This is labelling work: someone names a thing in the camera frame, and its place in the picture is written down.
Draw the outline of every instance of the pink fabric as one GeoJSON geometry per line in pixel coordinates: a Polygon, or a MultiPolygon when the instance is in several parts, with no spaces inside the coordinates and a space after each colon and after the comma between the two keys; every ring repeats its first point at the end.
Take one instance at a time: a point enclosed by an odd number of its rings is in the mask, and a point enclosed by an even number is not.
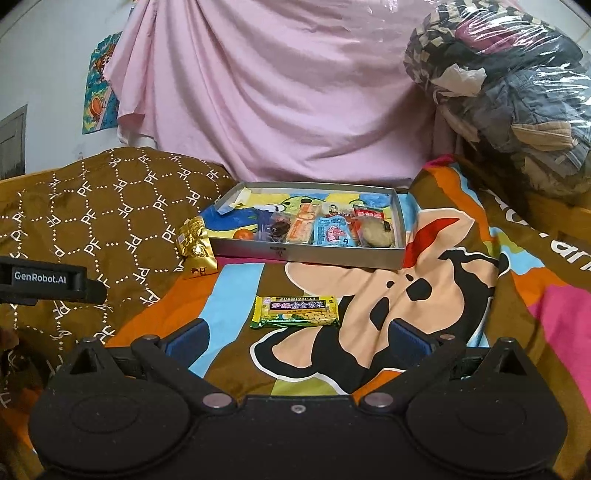
{"type": "Polygon", "coordinates": [[[456,29],[456,38],[483,55],[509,50],[515,45],[533,47],[545,36],[540,28],[524,32],[523,27],[495,24],[487,16],[466,20],[456,29]]]}
{"type": "MultiPolygon", "coordinates": [[[[237,179],[409,184],[431,158],[434,106],[402,56],[433,9],[140,0],[105,77],[123,129],[237,179]]],[[[437,133],[453,145],[449,129],[437,133]]]]}
{"type": "Polygon", "coordinates": [[[571,285],[549,286],[530,313],[544,327],[546,341],[573,376],[591,408],[591,294],[571,285]]]}

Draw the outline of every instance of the gold snack packet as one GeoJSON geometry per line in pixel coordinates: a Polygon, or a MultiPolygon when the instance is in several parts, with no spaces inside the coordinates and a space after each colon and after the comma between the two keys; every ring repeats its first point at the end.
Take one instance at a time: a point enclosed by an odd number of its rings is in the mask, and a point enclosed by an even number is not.
{"type": "Polygon", "coordinates": [[[183,276],[201,277],[217,272],[217,260],[207,236],[205,222],[200,216],[186,220],[177,238],[178,249],[184,262],[183,276]]]}

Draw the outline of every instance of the window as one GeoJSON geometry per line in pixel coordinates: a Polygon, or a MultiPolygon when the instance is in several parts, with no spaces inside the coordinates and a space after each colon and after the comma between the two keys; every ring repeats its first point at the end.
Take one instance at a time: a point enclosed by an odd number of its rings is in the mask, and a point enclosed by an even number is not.
{"type": "Polygon", "coordinates": [[[25,173],[25,119],[27,106],[0,120],[0,179],[25,173]]]}

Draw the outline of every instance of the pink sheet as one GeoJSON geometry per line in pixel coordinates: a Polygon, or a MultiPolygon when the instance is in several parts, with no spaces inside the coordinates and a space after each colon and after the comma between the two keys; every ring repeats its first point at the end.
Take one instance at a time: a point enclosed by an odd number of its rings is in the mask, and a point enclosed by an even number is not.
{"type": "Polygon", "coordinates": [[[240,180],[408,185],[453,149],[402,67],[425,0],[140,0],[105,69],[122,129],[240,180]]]}

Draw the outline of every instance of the clothing pile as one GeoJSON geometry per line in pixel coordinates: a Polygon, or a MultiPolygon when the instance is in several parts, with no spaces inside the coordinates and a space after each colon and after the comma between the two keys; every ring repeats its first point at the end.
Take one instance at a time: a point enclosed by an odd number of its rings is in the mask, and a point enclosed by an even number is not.
{"type": "Polygon", "coordinates": [[[491,0],[437,6],[405,54],[410,77],[477,150],[554,197],[591,187],[591,79],[563,33],[491,0]]]}

